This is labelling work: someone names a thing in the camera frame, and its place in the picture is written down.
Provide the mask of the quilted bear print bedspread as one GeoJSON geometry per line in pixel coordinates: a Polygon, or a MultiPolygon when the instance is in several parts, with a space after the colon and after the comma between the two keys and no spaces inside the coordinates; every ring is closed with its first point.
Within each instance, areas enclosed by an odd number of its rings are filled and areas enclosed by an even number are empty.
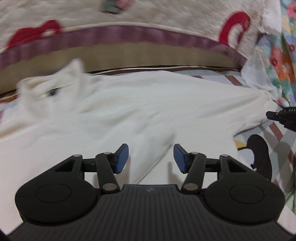
{"type": "Polygon", "coordinates": [[[139,42],[243,64],[260,34],[280,33],[279,1],[1,1],[1,68],[66,48],[139,42]]]}

